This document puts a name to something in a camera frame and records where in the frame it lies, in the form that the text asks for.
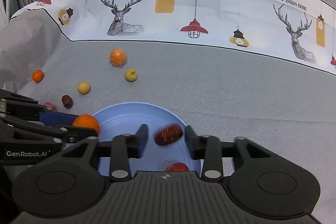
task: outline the printed backdrop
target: printed backdrop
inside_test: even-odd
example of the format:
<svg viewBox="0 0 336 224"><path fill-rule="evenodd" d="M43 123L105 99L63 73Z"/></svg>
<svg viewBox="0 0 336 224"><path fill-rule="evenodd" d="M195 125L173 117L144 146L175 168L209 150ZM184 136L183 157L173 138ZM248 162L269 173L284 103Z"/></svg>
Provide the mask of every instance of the printed backdrop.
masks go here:
<svg viewBox="0 0 336 224"><path fill-rule="evenodd" d="M232 48L336 75L335 10L321 0L39 0L72 42L175 42Z"/></svg>

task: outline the blue plate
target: blue plate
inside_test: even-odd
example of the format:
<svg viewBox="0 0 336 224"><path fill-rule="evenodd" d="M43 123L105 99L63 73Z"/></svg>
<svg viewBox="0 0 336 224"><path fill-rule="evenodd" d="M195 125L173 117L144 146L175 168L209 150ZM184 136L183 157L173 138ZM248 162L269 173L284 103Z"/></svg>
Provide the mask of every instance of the blue plate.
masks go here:
<svg viewBox="0 0 336 224"><path fill-rule="evenodd" d="M129 159L134 176L136 171L165 171L176 162L185 163L189 170L201 172L201 161L190 158L184 136L175 143L167 146L158 146L154 141L155 133L171 124L179 124L185 130L186 124L174 113L162 107L128 102L106 107L94 114L101 131L100 141L110 141L115 136L129 133L135 134L142 124L148 126L148 142L141 159ZM110 158L101 158L98 171L109 175Z"/></svg>

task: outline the orange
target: orange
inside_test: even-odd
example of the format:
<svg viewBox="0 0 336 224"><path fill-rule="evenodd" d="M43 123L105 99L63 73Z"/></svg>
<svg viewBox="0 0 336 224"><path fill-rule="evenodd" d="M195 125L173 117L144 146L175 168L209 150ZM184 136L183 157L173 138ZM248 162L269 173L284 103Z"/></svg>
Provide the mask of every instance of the orange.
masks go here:
<svg viewBox="0 0 336 224"><path fill-rule="evenodd" d="M95 117L89 114L79 115L72 123L73 127L85 127L94 129L97 134L100 133L100 125Z"/></svg>
<svg viewBox="0 0 336 224"><path fill-rule="evenodd" d="M111 51L109 60L113 66L122 67L127 63L127 55L122 49L115 48Z"/></svg>
<svg viewBox="0 0 336 224"><path fill-rule="evenodd" d="M35 71L33 72L32 76L31 76L31 78L33 79L33 81L34 81L35 83L39 83L39 82L41 82L42 79L43 79L43 77L44 77L44 73L43 73L43 71L41 71L40 69L35 70Z"/></svg>

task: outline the deer antler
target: deer antler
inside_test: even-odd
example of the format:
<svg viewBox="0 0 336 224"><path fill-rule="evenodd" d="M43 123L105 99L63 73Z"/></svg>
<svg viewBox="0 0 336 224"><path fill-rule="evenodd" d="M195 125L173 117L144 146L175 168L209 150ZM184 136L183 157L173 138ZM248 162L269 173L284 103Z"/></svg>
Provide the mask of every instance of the deer antler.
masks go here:
<svg viewBox="0 0 336 224"><path fill-rule="evenodd" d="M142 0L135 0L135 1L131 0L131 2L125 4L125 8L123 9L123 12L124 12L124 13L127 13L127 12L130 10L130 7L131 7L132 5L137 4L137 3L139 3L140 1L142 1Z"/></svg>
<svg viewBox="0 0 336 224"><path fill-rule="evenodd" d="M310 24L308 24L308 18L306 16L306 13L305 12L303 12L303 13L304 13L304 16L306 18L306 24L303 26L302 25L302 20L301 20L301 26L297 27L297 31L296 31L297 33L300 33L301 31L308 30L309 27L310 27L310 25L311 25L311 23L313 22L313 20L311 20Z"/></svg>
<svg viewBox="0 0 336 224"><path fill-rule="evenodd" d="M102 3L104 3L105 6L112 8L114 11L119 11L118 6L114 3L114 0L112 0L112 3L110 3L109 0L100 0Z"/></svg>
<svg viewBox="0 0 336 224"><path fill-rule="evenodd" d="M276 11L276 9L275 9L275 6L274 6L274 4L273 4L273 8L274 8L274 11L275 11L275 13L277 14L277 16L278 16L278 18L290 29L290 30L292 30L292 26L291 26L291 24L289 23L289 21L287 20L287 14L286 14L286 16L285 16L285 19L284 19L284 16L283 15L281 15L281 8L284 6L284 4L283 5L281 5L280 7L279 7L279 9L278 9L278 12Z"/></svg>

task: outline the deer head illustration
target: deer head illustration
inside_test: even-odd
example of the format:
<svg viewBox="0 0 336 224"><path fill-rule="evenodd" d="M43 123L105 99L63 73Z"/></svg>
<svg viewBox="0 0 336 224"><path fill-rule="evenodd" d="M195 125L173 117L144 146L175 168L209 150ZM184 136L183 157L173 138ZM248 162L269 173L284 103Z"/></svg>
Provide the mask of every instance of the deer head illustration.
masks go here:
<svg viewBox="0 0 336 224"><path fill-rule="evenodd" d="M316 63L315 55L312 52L309 52L309 51L305 50L303 47L301 47L301 45L299 43L299 37L302 36L302 31L305 31L305 30L309 29L309 27L312 23L312 20L309 23L308 19L307 19L307 16L304 12L304 16L306 18L306 23L303 25L302 20L301 20L301 25L297 27L297 31L294 31L291 24L289 23L289 21L287 19L288 15L286 14L286 16L284 18L284 16L281 14L281 8L283 6L284 6L284 4L281 5L278 8L278 12L277 12L277 10L276 10L276 8L273 4L273 8L274 8L274 11L275 11L277 17L281 20L281 22L283 22L286 25L286 30L292 37L292 48L293 48L295 56L300 60L305 60L305 61L310 62L310 63Z"/></svg>
<svg viewBox="0 0 336 224"><path fill-rule="evenodd" d="M124 23L124 15L131 10L131 6L139 3L142 0L131 0L125 4L125 8L122 10L118 9L118 6L114 3L114 0L110 3L109 0L100 0L105 6L111 8L112 14L115 18L110 26L108 35L135 35L143 31L142 25L130 25Z"/></svg>

